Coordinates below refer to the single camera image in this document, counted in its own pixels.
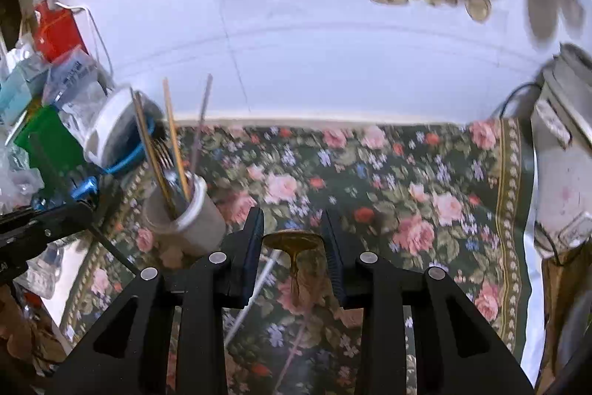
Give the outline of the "brown-purple chopstick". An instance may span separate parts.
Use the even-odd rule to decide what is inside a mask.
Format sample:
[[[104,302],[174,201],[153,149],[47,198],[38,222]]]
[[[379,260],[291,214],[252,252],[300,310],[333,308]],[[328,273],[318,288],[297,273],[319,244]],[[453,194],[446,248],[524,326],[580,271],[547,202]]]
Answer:
[[[201,109],[200,109],[200,117],[199,122],[196,127],[195,136],[194,136],[194,143],[192,147],[192,156],[191,156],[191,173],[195,174],[197,172],[197,166],[200,159],[200,151],[202,146],[202,131],[205,124],[206,113],[209,105],[209,100],[212,91],[212,84],[213,84],[213,75],[209,74],[207,76],[206,88],[204,92],[204,96],[202,99]]]

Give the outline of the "silver fork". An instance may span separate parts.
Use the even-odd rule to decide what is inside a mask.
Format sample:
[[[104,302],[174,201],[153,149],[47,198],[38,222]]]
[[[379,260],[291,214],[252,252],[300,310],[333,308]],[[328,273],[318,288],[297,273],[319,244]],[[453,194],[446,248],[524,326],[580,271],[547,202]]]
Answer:
[[[178,191],[178,175],[176,174],[172,156],[169,153],[169,149],[165,145],[165,142],[162,139],[155,138],[152,141],[152,147],[154,148],[155,157],[158,160],[158,164],[161,167],[162,175],[164,176],[166,182],[169,184],[171,190]]]

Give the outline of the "plastic bag with blue print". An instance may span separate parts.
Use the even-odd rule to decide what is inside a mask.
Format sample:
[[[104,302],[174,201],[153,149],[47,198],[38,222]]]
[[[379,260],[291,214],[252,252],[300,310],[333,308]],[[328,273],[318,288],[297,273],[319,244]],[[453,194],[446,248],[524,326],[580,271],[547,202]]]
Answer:
[[[49,66],[42,105],[55,108],[71,133],[85,136],[112,90],[111,76],[76,46]]]

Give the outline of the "red box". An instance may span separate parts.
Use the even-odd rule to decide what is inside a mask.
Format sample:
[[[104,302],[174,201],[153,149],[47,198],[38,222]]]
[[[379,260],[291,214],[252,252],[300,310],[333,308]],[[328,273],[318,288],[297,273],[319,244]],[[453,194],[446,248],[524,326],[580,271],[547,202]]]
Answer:
[[[87,51],[70,9],[49,0],[33,0],[33,11],[37,21],[34,46],[47,62],[76,47]]]

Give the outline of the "white rice cooker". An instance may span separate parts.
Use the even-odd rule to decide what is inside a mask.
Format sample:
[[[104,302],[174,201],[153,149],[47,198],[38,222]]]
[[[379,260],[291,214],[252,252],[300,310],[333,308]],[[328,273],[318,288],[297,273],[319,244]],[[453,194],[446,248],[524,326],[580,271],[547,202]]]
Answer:
[[[591,237],[591,56],[565,43],[542,69],[531,125],[537,159],[535,239],[546,258]]]

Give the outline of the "yellow chopstick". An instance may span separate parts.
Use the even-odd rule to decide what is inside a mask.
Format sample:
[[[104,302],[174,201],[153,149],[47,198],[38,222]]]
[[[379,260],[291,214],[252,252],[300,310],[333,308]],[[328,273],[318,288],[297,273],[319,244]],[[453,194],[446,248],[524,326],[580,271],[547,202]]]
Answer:
[[[172,98],[171,93],[169,92],[169,79],[166,77],[162,81],[162,90],[164,91],[166,120],[168,121],[169,125],[169,139],[171,140],[172,155],[174,156],[176,171],[178,172],[179,184],[183,190],[183,195],[186,202],[189,202],[191,200],[191,190],[188,180],[186,179],[186,170],[184,167],[183,156],[181,150],[179,149],[179,139],[178,134],[176,133],[176,122],[174,118],[174,111],[172,110]]]

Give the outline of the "white appliance lid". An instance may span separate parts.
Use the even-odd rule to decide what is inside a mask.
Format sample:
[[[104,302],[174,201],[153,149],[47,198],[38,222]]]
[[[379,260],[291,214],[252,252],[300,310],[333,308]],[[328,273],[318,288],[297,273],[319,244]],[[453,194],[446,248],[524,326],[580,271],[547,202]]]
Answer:
[[[131,85],[121,85],[94,115],[83,143],[84,158],[101,168],[111,168],[140,143]]]

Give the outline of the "white chopstick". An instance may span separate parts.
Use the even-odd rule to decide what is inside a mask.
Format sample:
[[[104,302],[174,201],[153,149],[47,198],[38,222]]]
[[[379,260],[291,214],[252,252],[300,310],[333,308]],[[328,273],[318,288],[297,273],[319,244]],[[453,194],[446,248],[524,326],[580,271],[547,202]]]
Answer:
[[[265,282],[266,282],[268,276],[271,274],[279,257],[280,257],[279,250],[273,250],[271,252],[271,255],[267,259],[264,269],[262,270],[261,273],[259,273],[259,275],[256,278],[254,290],[253,290],[251,298],[249,299],[248,304],[240,311],[240,313],[238,314],[238,316],[235,319],[233,326],[231,327],[231,329],[228,331],[227,335],[224,338],[224,347],[227,347],[231,343],[231,341],[235,337],[235,334],[241,328],[241,326],[245,320],[245,317],[247,317],[249,310],[251,310],[252,306],[255,304],[255,301],[258,298],[259,293],[263,289],[263,286],[265,285]]]

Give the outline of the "teal tissue box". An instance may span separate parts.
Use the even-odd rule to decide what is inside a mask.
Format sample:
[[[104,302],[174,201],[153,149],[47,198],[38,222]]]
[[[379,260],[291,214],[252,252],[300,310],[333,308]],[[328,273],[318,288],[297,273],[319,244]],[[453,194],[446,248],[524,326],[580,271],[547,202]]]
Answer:
[[[48,68],[31,68],[17,65],[1,85],[1,121],[12,125],[28,104],[42,95]]]

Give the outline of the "white ceramic utensil cup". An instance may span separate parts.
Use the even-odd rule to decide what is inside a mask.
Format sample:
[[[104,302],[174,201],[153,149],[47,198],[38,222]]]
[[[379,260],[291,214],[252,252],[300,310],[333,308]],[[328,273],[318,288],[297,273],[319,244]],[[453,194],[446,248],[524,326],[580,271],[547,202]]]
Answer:
[[[185,211],[171,220],[161,191],[154,187],[142,208],[144,225],[166,248],[179,248],[193,257],[217,251],[226,234],[226,222],[207,192],[206,180],[194,175],[194,194]]]

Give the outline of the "mauve chopstick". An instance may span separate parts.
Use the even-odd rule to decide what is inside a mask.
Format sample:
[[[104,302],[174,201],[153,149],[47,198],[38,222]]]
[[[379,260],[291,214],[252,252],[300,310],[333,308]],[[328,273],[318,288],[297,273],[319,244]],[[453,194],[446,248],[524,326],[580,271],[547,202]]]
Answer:
[[[309,319],[310,319],[310,315],[311,314],[308,313],[304,317],[304,319],[302,321],[302,324],[301,324],[301,326],[299,328],[299,331],[297,333],[297,336],[296,336],[296,338],[295,338],[295,340],[293,342],[292,348],[289,351],[289,354],[288,354],[288,357],[286,359],[286,362],[285,362],[285,364],[284,364],[284,366],[283,366],[283,368],[282,368],[282,370],[281,370],[281,372],[280,372],[280,374],[278,376],[278,379],[276,381],[276,384],[275,384],[275,386],[273,388],[273,392],[272,392],[273,395],[278,395],[279,394],[279,388],[280,388],[280,386],[281,386],[281,384],[282,384],[282,382],[283,382],[283,380],[284,380],[284,378],[286,376],[286,373],[287,373],[287,371],[288,371],[288,369],[289,369],[289,367],[290,367],[293,359],[296,356],[296,353],[298,352],[300,343],[301,343],[301,341],[302,341],[302,339],[304,337],[304,334],[306,332],[306,328],[307,328],[307,325],[308,325],[308,322],[309,322]]]

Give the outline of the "brown wooden chopstick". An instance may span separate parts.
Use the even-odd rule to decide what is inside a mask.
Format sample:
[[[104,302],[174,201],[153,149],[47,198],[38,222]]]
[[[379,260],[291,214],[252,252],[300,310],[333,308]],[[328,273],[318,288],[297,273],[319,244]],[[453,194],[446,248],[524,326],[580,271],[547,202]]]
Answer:
[[[148,166],[151,169],[155,181],[157,182],[158,189],[161,192],[166,214],[172,220],[176,215],[176,206],[172,199],[171,192],[169,191],[169,184],[165,180],[161,165],[155,155],[155,148],[152,144],[151,136],[148,133],[148,125],[145,120],[145,112],[142,107],[141,97],[139,96],[139,93],[132,88],[129,89],[129,94],[131,94],[131,101],[134,106],[135,123],[137,124],[141,144],[145,151],[145,157],[148,160]]]

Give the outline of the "gold spoon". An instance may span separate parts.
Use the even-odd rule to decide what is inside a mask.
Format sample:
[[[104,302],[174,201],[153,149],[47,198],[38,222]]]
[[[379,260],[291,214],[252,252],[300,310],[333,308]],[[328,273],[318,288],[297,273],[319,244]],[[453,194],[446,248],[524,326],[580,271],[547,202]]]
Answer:
[[[300,292],[298,284],[297,258],[302,252],[314,251],[322,245],[322,238],[314,232],[283,230],[263,236],[263,244],[266,247],[281,252],[286,252],[290,258],[291,298],[292,303],[298,306]]]

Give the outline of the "floral green table mat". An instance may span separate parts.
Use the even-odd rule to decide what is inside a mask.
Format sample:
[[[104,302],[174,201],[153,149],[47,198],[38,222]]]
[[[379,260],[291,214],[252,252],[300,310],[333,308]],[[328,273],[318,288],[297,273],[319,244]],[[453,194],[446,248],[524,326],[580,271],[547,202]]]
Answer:
[[[146,167],[89,251],[54,394],[529,394],[531,125],[214,128],[190,235]]]

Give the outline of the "green box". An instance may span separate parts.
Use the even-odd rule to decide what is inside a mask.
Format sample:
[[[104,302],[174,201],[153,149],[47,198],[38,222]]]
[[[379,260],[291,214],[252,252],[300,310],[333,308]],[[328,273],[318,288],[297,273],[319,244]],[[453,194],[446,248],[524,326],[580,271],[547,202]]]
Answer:
[[[29,166],[40,171],[47,190],[55,190],[49,166],[66,174],[85,165],[82,147],[62,124],[57,109],[44,106],[20,130],[14,143],[28,153]]]

